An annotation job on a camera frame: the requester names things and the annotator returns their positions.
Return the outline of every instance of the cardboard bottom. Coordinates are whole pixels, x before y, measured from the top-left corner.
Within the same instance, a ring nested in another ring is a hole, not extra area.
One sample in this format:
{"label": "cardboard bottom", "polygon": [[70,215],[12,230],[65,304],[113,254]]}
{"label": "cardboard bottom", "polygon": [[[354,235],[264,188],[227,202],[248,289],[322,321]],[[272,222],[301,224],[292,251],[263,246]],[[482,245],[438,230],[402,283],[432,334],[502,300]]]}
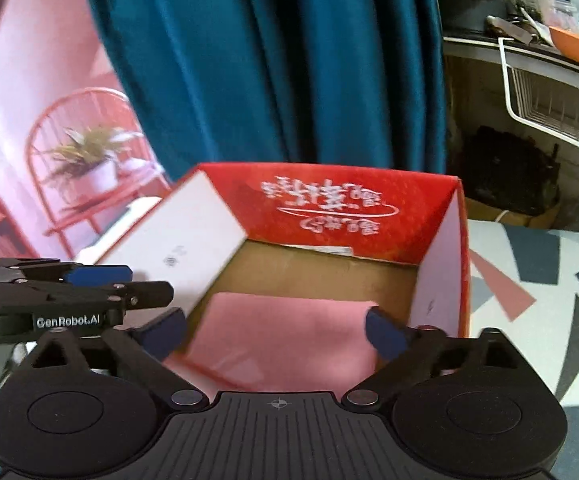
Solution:
{"label": "cardboard bottom", "polygon": [[397,322],[409,319],[418,267],[247,240],[188,317],[185,352],[217,292],[309,300],[374,301]]}

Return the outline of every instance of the black circular mount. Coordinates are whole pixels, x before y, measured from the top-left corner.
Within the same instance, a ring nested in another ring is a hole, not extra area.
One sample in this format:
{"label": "black circular mount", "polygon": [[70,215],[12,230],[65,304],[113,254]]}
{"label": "black circular mount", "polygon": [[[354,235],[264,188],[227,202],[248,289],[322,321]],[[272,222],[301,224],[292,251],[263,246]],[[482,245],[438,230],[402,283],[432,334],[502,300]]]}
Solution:
{"label": "black circular mount", "polygon": [[99,474],[135,457],[156,424],[135,384],[65,367],[19,371],[0,391],[0,466],[32,478]]}
{"label": "black circular mount", "polygon": [[549,467],[567,422],[546,388],[468,386],[453,376],[398,397],[394,429],[415,456],[459,478],[523,478]]}

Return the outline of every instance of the box flap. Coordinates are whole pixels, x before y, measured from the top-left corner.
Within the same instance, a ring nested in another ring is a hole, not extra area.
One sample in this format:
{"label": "box flap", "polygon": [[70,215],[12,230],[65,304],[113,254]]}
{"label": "box flap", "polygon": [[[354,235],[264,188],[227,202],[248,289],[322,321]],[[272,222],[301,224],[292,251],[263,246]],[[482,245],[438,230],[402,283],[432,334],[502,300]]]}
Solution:
{"label": "box flap", "polygon": [[437,326],[454,337],[461,332],[463,265],[460,223],[457,190],[419,266],[409,320],[411,326]]}
{"label": "box flap", "polygon": [[[99,261],[127,265],[136,280],[164,280],[172,305],[189,314],[247,238],[202,171],[161,200]],[[162,309],[129,311],[125,326],[141,326]]]}

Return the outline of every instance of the black bag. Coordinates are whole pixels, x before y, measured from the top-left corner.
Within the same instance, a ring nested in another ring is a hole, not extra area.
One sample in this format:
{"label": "black bag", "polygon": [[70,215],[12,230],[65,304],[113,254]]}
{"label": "black bag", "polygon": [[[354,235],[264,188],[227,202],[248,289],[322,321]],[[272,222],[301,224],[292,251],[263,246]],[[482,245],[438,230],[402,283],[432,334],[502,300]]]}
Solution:
{"label": "black bag", "polygon": [[507,18],[503,0],[438,0],[446,34],[478,34],[487,30],[487,16]]}
{"label": "black bag", "polygon": [[463,147],[465,194],[499,209],[541,215],[559,199],[557,152],[558,145],[548,156],[530,140],[481,126]]}

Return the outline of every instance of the poster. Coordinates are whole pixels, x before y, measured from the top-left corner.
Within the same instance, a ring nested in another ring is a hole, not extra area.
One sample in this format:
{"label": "poster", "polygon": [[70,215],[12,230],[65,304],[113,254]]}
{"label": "poster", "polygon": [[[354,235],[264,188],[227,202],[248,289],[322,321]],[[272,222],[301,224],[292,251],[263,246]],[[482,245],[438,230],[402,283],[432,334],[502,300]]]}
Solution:
{"label": "poster", "polygon": [[169,187],[87,0],[0,0],[0,256],[79,261]]}

